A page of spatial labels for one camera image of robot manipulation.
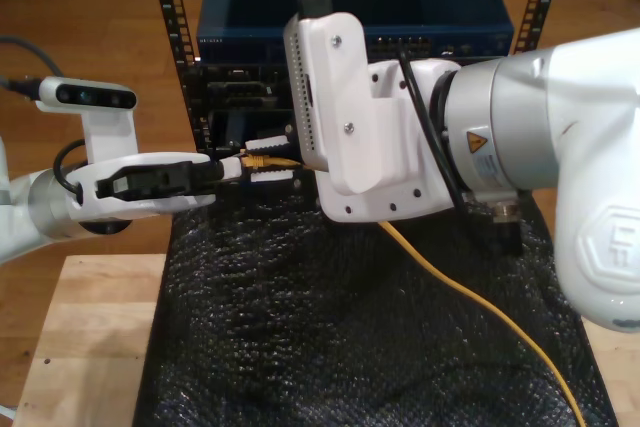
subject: camera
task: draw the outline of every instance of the camera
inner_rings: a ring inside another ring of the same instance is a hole
[[[45,112],[131,111],[138,103],[136,94],[122,85],[64,77],[46,77],[39,96],[38,107]]]

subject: wooden table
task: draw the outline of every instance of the wooden table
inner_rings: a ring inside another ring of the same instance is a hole
[[[131,425],[164,259],[67,258],[14,427]],[[640,336],[586,327],[620,425],[640,425]]]

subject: black bubble wrap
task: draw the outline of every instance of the black bubble wrap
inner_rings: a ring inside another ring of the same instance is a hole
[[[516,260],[479,255],[451,212],[396,225],[545,349],[590,427],[617,425],[544,221],[524,213]],[[380,227],[329,221],[313,193],[245,192],[173,221],[134,426],[192,425],[576,423],[536,354]]]

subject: yellow warning triangle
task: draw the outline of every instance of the yellow warning triangle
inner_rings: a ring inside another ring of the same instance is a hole
[[[473,132],[467,132],[467,142],[469,143],[469,150],[472,154],[475,154],[480,147],[487,143],[487,139]]]

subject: yellow cable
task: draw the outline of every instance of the yellow cable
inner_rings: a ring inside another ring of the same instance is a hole
[[[440,272],[438,269],[436,269],[433,265],[431,265],[431,263],[427,259],[425,259],[422,255],[420,255],[420,252],[418,252],[409,243],[409,241],[407,239],[405,239],[402,236],[402,234],[400,232],[398,232],[396,230],[396,228],[393,227],[389,222],[380,222],[380,227],[382,227],[384,230],[386,230],[387,233],[391,237],[393,237],[395,239],[395,241],[398,242],[398,244],[400,244],[400,246],[404,250],[406,250],[407,253],[411,257],[413,257],[416,262],[418,262],[422,267],[424,267],[424,269],[427,272],[429,272],[431,275],[433,275],[438,280],[440,280],[440,281],[444,282],[445,284],[447,284],[452,289],[457,290],[462,295],[465,295],[465,296],[469,297],[470,299],[474,300],[475,302],[477,302],[478,304],[483,306],[485,309],[487,309],[490,312],[492,312],[495,315],[497,315],[516,334],[518,334],[518,336],[520,336],[520,338],[522,340],[524,340],[524,342],[526,344],[528,344],[529,347],[531,347],[535,351],[536,354],[538,354],[538,356],[544,361],[544,363],[547,364],[547,367],[549,367],[549,369],[551,369],[551,372],[553,372],[553,375],[555,375],[556,379],[558,380],[558,383],[560,384],[560,388],[562,389],[562,392],[564,392],[564,395],[567,398],[567,400],[569,401],[569,405],[571,406],[571,409],[573,410],[573,413],[576,416],[576,419],[578,421],[578,425],[580,427],[587,427],[587,424],[585,423],[584,418],[582,417],[582,413],[580,412],[580,407],[578,407],[578,403],[576,402],[575,397],[571,393],[571,389],[569,389],[569,386],[567,385],[567,382],[564,380],[564,377],[562,377],[562,374],[560,373],[558,368],[553,364],[553,362],[551,361],[549,356],[544,352],[544,350],[542,350],[542,348],[538,344],[536,344],[535,341],[531,337],[529,337],[526,334],[526,332],[524,330],[522,330],[518,326],[518,324],[516,324],[513,320],[511,320],[507,316],[507,314],[502,312],[498,307],[493,305],[491,302],[486,300],[484,297],[479,296],[478,294],[476,294],[472,290],[467,289],[464,285],[461,285],[458,282],[456,282],[455,280],[450,279],[449,277],[444,275],[442,272]]]
[[[300,162],[282,157],[270,157],[268,155],[252,155],[247,154],[241,158],[245,167],[259,169],[262,167],[278,166],[278,167],[298,167]]]

